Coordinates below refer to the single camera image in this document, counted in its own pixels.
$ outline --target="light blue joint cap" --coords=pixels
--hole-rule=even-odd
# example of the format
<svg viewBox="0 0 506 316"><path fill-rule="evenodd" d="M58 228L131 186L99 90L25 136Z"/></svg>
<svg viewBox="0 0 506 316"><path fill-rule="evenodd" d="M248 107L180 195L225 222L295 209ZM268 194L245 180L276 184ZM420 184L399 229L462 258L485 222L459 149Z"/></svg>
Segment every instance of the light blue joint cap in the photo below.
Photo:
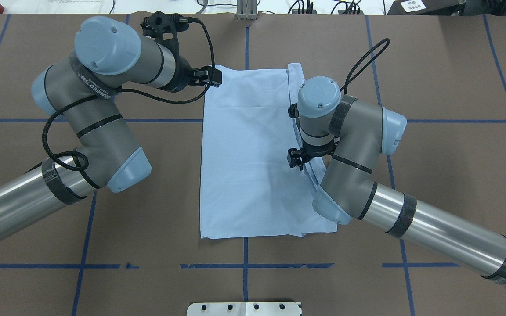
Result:
<svg viewBox="0 0 506 316"><path fill-rule="evenodd" d="M107 187L118 193L144 180L151 173L151 164L140 147L120 166L107 183Z"/></svg>
<svg viewBox="0 0 506 316"><path fill-rule="evenodd" d="M76 34L79 61L97 74L126 72L138 61L141 52L138 33L127 24L106 16L88 18Z"/></svg>
<svg viewBox="0 0 506 316"><path fill-rule="evenodd" d="M335 110L341 100L339 85L331 78L309 78L298 92L298 112L306 118L320 118Z"/></svg>
<svg viewBox="0 0 506 316"><path fill-rule="evenodd" d="M346 225L349 224L352 219L341 206L335 203L331 196L329 196L321 186L318 186L318 190L315 192L314 202L311 206L313 206L318 214L337 224Z"/></svg>
<svg viewBox="0 0 506 316"><path fill-rule="evenodd" d="M393 154L398 147L407 118L382 107L382 154Z"/></svg>
<svg viewBox="0 0 506 316"><path fill-rule="evenodd" d="M52 66L48 66L42 74L39 74L30 87L30 94L32 94L34 102L49 116L56 113L56 109L50 104L50 100L48 100L48 96L46 95L46 86L44 85L46 72L48 72L50 67Z"/></svg>

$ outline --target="brown table surface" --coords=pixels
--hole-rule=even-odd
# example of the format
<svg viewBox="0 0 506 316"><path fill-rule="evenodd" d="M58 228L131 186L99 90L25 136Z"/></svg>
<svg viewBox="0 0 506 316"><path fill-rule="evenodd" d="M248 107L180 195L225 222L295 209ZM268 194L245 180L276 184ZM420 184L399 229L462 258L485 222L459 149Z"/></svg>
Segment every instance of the brown table surface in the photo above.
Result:
<svg viewBox="0 0 506 316"><path fill-rule="evenodd" d="M111 17L139 30L148 15ZM0 14L0 185L44 160L46 115L30 85L68 54L86 18ZM349 86L359 99L409 120L374 180L506 235L506 18L200 18L219 64L300 62L306 78L338 82L369 46L390 38L374 71ZM209 63L198 26L179 39L191 65ZM143 89L180 99L199 92ZM125 93L117 104L152 174L120 194L100 190L0 242L0 315L178 316L191 302L244 300L302 302L307 316L506 315L503 287L367 223L305 238L201 240L203 100L170 105ZM50 144L57 152L78 143L68 124L57 122Z"/></svg>

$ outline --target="sticker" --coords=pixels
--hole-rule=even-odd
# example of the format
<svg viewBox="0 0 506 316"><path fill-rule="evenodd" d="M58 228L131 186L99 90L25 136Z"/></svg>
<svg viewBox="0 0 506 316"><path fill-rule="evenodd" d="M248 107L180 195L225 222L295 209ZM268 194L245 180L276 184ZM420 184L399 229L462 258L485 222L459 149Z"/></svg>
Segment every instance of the sticker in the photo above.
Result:
<svg viewBox="0 0 506 316"><path fill-rule="evenodd" d="M423 1L421 0L410 0L401 2L401 6L403 7L403 10L406 12L414 12L426 9L427 7L423 4Z"/></svg>

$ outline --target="metal plate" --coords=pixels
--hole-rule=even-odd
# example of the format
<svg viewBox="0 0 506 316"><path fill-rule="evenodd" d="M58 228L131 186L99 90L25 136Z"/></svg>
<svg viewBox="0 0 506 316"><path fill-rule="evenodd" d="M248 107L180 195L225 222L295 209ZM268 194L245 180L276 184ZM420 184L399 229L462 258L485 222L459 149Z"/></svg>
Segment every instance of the metal plate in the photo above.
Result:
<svg viewBox="0 0 506 316"><path fill-rule="evenodd" d="M301 316L301 306L300 302L193 303L187 316Z"/></svg>

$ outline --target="light blue cloth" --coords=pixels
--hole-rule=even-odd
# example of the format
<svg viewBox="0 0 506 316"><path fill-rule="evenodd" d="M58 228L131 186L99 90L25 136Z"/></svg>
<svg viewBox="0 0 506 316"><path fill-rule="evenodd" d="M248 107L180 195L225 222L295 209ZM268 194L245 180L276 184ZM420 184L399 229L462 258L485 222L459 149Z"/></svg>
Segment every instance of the light blue cloth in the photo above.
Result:
<svg viewBox="0 0 506 316"><path fill-rule="evenodd" d="M321 158L291 169L287 150L298 148L287 108L304 82L300 64L289 69L231 70L208 90L204 104L200 182L202 238L305 236L336 232L311 203L323 178Z"/></svg>

